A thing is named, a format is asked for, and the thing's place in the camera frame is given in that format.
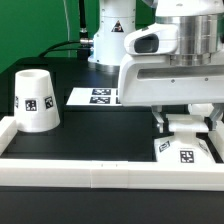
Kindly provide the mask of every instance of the green wall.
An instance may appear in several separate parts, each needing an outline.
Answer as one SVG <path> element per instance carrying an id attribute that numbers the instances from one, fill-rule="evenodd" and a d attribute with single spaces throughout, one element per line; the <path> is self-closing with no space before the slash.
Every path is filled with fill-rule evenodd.
<path id="1" fill-rule="evenodd" d="M 87 27 L 98 29 L 99 0 L 85 0 Z M 78 0 L 67 0 L 72 39 L 78 39 Z M 67 40 L 63 0 L 0 0 L 0 73 L 16 60 L 35 57 L 49 46 Z M 152 23 L 151 9 L 137 0 L 136 28 Z M 67 56 L 51 53 L 48 56 Z"/>

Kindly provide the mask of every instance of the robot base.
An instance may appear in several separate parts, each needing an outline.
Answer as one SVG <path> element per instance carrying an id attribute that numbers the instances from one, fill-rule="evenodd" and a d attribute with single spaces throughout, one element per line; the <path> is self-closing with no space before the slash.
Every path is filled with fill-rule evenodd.
<path id="1" fill-rule="evenodd" d="M 89 68 L 108 73 L 118 73 L 120 69 L 120 66 L 99 64 L 98 62 L 94 62 L 90 58 L 88 60 L 88 66 Z"/>

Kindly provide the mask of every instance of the black cable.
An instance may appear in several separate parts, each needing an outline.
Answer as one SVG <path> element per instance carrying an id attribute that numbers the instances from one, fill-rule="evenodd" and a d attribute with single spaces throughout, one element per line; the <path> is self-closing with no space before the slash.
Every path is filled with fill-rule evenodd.
<path id="1" fill-rule="evenodd" d="M 44 57 L 46 54 L 50 53 L 50 52 L 55 52 L 55 51 L 77 51 L 78 49 L 76 48 L 65 48 L 65 49 L 50 49 L 50 50 L 46 50 L 43 53 L 41 53 L 39 55 L 39 57 Z"/>
<path id="2" fill-rule="evenodd" d="M 45 50 L 44 52 L 40 53 L 38 57 L 44 57 L 49 51 L 54 50 L 55 48 L 69 45 L 69 44 L 79 44 L 79 43 L 80 43 L 80 41 L 71 40 L 71 41 L 64 41 L 64 42 L 61 42 L 58 44 L 54 44 L 51 47 L 49 47 L 47 50 Z"/>

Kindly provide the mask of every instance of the white cup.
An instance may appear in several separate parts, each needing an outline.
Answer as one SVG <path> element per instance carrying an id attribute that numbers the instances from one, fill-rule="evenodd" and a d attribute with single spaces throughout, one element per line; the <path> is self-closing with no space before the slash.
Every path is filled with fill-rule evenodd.
<path id="1" fill-rule="evenodd" d="M 43 132 L 60 123 L 50 73 L 41 69 L 16 73 L 14 112 L 17 128 Z"/>

